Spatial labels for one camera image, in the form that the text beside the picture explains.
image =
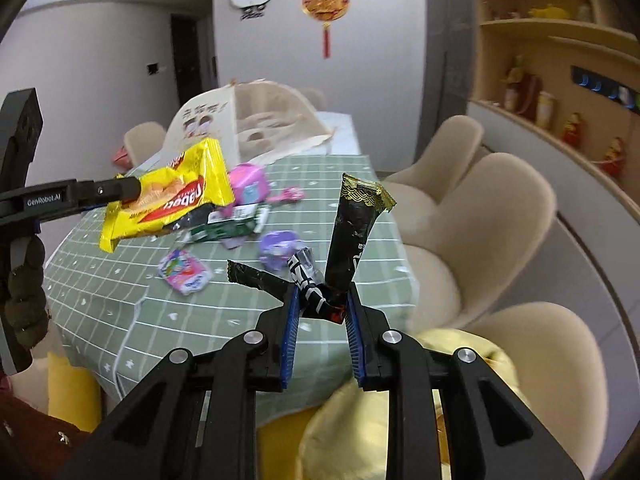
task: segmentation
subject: yellow snack package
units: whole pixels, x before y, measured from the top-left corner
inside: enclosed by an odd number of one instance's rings
[[[162,234],[165,225],[206,204],[234,199],[220,144],[204,139],[169,166],[140,177],[140,196],[133,202],[111,202],[104,216],[100,248],[113,253],[122,238]]]

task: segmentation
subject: chinese knot decoration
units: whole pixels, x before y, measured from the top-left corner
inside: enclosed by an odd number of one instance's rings
[[[349,0],[302,0],[302,8],[309,16],[322,22],[324,58],[331,57],[331,22],[347,13]]]

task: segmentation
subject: green tablecloth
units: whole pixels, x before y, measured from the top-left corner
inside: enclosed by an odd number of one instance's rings
[[[343,171],[376,179],[366,156],[290,156],[267,167],[274,192],[299,186],[306,199],[275,207],[265,232],[297,231],[322,270]],[[92,370],[114,399],[130,392],[173,348],[194,354],[219,349],[252,329],[261,311],[278,306],[265,292],[226,278],[227,259],[260,267],[257,241],[234,250],[219,242],[190,246],[214,277],[204,290],[183,296],[156,269],[181,235],[125,240],[109,254],[97,245],[103,217],[103,210],[90,212],[71,231],[50,260],[44,287],[69,359]],[[382,309],[391,326],[404,329],[417,287],[388,213],[380,215],[370,234],[355,282],[363,304]],[[258,396],[257,422],[323,402],[350,371],[344,326],[301,320],[289,388]]]

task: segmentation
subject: red tassel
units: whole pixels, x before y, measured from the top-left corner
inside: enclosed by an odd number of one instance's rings
[[[324,58],[331,57],[331,36],[329,34],[329,24],[324,24]]]

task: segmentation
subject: chair seat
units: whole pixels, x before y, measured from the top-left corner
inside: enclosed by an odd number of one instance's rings
[[[429,195],[416,187],[384,182],[383,186],[398,204],[391,214],[400,231],[402,242],[408,245],[418,244],[418,234],[424,228],[424,219],[436,209],[436,203]]]
[[[420,284],[418,304],[408,323],[409,331],[416,333],[447,326],[462,309],[460,290],[453,273],[439,257],[425,249],[405,245],[404,250]]]

